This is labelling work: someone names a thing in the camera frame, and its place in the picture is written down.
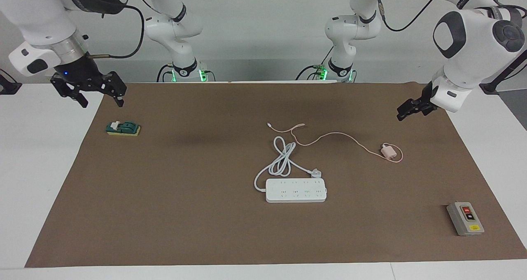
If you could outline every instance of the power outlet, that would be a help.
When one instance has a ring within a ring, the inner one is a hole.
[[[266,200],[269,203],[322,203],[327,189],[321,178],[267,179]]]

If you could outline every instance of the electrical socket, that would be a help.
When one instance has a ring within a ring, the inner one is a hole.
[[[269,203],[322,203],[327,189],[322,178],[277,178],[266,181]]]

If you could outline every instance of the cable connector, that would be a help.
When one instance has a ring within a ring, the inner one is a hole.
[[[322,172],[320,172],[317,168],[314,168],[313,171],[311,171],[311,177],[322,178]]]
[[[380,149],[380,152],[384,155],[387,160],[393,160],[397,157],[397,152],[395,152],[395,149],[390,145],[383,144],[382,149]]]

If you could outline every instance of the coiled white cable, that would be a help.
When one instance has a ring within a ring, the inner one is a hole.
[[[283,149],[280,149],[278,147],[278,143],[282,143]],[[296,143],[292,142],[286,145],[286,141],[281,136],[275,137],[273,141],[273,145],[275,146],[275,150],[278,152],[279,156],[276,158],[271,164],[269,164],[267,167],[263,168],[258,175],[254,178],[254,188],[256,190],[261,192],[266,192],[264,188],[258,187],[258,178],[264,173],[266,170],[269,172],[270,175],[273,176],[281,176],[281,177],[287,177],[291,173],[291,165],[294,165],[298,169],[301,169],[305,173],[312,174],[313,171],[309,171],[299,165],[297,165],[295,162],[291,160],[291,154],[295,150]]]

